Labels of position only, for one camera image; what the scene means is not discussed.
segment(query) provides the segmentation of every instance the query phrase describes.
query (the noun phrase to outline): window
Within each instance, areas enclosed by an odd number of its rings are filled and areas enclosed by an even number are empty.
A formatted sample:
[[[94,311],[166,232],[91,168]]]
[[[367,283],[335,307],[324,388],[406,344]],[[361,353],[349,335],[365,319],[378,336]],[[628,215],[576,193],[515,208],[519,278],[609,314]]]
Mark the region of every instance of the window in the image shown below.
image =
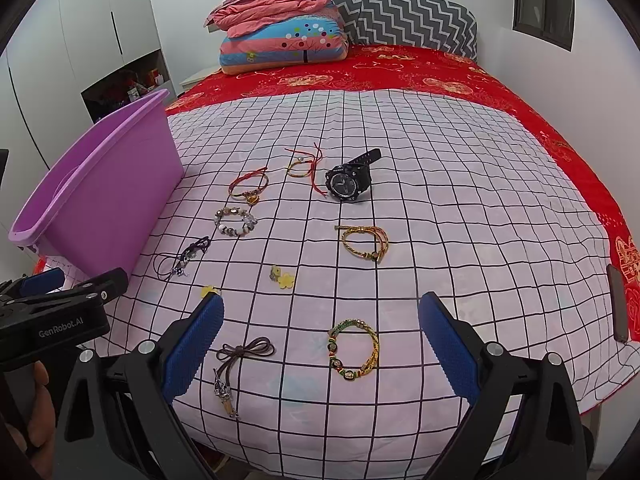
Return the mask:
[[[513,30],[571,50],[574,0],[515,0]]]

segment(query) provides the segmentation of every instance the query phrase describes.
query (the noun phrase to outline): window frame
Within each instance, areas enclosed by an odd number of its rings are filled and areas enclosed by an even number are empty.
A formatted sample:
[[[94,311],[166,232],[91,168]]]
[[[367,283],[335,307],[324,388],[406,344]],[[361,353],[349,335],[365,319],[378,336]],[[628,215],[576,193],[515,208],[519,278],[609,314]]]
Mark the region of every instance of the window frame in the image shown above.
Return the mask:
[[[546,20],[546,0],[542,0],[542,8],[540,10],[540,22],[542,23],[541,28],[537,28],[533,25],[522,23],[520,21],[521,2],[522,0],[514,0],[513,30],[528,34],[529,36],[533,36],[534,38],[538,38],[539,40],[547,41],[548,43],[552,43],[571,52],[572,44],[574,42],[575,0],[572,0],[571,39],[569,41],[567,41],[566,38],[562,38],[561,36],[548,32],[548,22]]]

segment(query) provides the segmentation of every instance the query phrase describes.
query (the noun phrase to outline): pink blanket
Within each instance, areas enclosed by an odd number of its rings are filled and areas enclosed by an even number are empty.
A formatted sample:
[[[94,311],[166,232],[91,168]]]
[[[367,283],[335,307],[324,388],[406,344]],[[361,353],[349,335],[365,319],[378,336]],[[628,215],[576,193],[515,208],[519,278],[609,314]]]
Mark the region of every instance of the pink blanket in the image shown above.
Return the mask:
[[[226,30],[229,38],[244,36],[265,25],[283,22],[294,16],[312,14],[329,0],[244,0],[213,13],[213,22]]]

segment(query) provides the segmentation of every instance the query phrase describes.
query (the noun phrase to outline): blue gripper pad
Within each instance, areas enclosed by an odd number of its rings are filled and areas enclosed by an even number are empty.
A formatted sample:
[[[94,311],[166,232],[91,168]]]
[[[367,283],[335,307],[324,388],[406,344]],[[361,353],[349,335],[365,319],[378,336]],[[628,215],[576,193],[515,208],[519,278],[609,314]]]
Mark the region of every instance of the blue gripper pad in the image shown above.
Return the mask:
[[[175,397],[186,393],[213,339],[220,331],[224,317],[225,304],[222,298],[209,293],[187,319],[191,324],[164,362],[162,396],[169,404]]]
[[[65,273],[62,272],[62,269],[56,267],[55,269],[50,269],[46,272],[25,278],[20,286],[20,296],[26,298],[27,296],[47,294],[52,290],[61,288],[64,284]]]
[[[453,392],[472,406],[480,395],[478,366],[449,321],[436,295],[425,294],[418,304],[420,328],[427,336]]]

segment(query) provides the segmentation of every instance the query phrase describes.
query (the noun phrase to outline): leather cord necklace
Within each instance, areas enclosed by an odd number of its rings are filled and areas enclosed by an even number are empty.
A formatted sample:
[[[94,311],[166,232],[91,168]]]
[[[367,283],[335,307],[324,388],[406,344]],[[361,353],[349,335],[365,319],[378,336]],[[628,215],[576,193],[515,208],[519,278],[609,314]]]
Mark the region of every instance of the leather cord necklace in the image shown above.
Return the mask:
[[[246,346],[231,346],[225,343],[222,345],[220,350],[215,350],[216,358],[218,361],[222,361],[222,364],[217,370],[214,370],[216,381],[213,389],[215,394],[220,398],[220,401],[222,402],[222,405],[229,417],[235,420],[240,420],[238,412],[236,412],[236,409],[233,407],[231,402],[231,367],[236,361],[238,361],[238,359],[242,359],[245,355],[269,357],[275,354],[275,352],[276,349],[273,344],[271,344],[268,337],[257,337]],[[225,377],[224,382],[221,379],[223,374]]]

